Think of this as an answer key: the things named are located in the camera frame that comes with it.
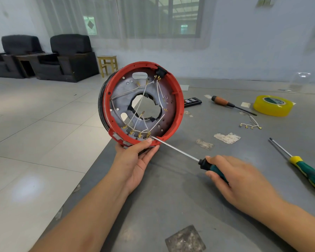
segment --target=wooden stool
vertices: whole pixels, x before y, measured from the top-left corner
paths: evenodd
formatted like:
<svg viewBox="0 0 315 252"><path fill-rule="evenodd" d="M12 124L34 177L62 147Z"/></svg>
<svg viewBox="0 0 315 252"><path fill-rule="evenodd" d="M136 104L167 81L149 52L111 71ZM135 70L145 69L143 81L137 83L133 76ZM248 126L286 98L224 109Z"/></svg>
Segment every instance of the wooden stool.
<svg viewBox="0 0 315 252"><path fill-rule="evenodd" d="M103 68L105 68L105 73L106 75L108 75L108 72L107 72L108 65L111 66L112 73L118 70L117 56L98 56L97 58L98 58L100 73L102 77L104 77Z"/></svg>

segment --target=hand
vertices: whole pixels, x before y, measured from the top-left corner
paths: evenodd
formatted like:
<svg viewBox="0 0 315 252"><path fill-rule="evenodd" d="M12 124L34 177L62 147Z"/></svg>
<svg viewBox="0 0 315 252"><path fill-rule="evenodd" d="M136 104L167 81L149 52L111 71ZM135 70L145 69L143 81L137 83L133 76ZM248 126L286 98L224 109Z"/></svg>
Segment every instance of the hand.
<svg viewBox="0 0 315 252"><path fill-rule="evenodd" d="M128 194L139 185L147 164L160 147L159 145L155 146L138 156L139 152L148 148L151 144L152 139L148 138L128 149L124 149L120 144L115 146L117 154L115 155L110 173L113 173L121 182L124 182Z"/></svg>
<svg viewBox="0 0 315 252"><path fill-rule="evenodd" d="M222 195L229 203L249 216L263 221L274 207L283 200L267 179L251 164L233 156L206 156L210 164L215 164L225 175L225 183L217 173L207 171Z"/></svg>

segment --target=central hole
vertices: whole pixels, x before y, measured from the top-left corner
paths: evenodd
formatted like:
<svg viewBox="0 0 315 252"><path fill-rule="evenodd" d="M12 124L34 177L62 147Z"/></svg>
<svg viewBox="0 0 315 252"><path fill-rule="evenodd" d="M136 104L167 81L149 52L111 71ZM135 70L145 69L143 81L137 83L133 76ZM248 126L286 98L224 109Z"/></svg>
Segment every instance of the central hole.
<svg viewBox="0 0 315 252"><path fill-rule="evenodd" d="M145 93L144 96L142 94L137 95L132 101L133 113L139 107L136 116L140 116L141 113L145 111L143 116L146 120L151 119L151 118L154 118L154 119L158 118L161 113L161 108L159 105L155 105L152 98L153 97L147 93Z"/></svg>

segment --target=yellow and green screwdriver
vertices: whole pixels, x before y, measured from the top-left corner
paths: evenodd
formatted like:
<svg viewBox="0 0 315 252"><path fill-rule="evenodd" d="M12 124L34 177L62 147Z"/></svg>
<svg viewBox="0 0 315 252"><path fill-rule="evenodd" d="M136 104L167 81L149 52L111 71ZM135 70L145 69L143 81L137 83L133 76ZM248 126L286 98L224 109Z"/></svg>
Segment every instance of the yellow and green screwdriver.
<svg viewBox="0 0 315 252"><path fill-rule="evenodd" d="M287 155L290 156L289 161L294 164L300 172L306 176L308 181L315 187L315 169L312 168L310 165L307 165L301 157L299 156L292 156L289 154L283 147L281 147L275 140L269 138L274 144L276 144L279 148L281 148Z"/></svg>

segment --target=black sofa chair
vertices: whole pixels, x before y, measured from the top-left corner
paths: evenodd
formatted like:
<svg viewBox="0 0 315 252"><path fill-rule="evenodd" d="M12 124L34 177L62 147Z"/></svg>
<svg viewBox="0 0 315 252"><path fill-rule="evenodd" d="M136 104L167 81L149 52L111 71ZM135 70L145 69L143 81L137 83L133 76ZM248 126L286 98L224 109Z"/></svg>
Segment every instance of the black sofa chair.
<svg viewBox="0 0 315 252"><path fill-rule="evenodd" d="M50 38L53 53L30 57L40 80L78 82L99 74L90 38L80 34L60 34Z"/></svg>
<svg viewBox="0 0 315 252"><path fill-rule="evenodd" d="M1 38L4 53L0 53L0 77L25 78L21 64L15 56L41 53L39 39L30 35L8 35Z"/></svg>

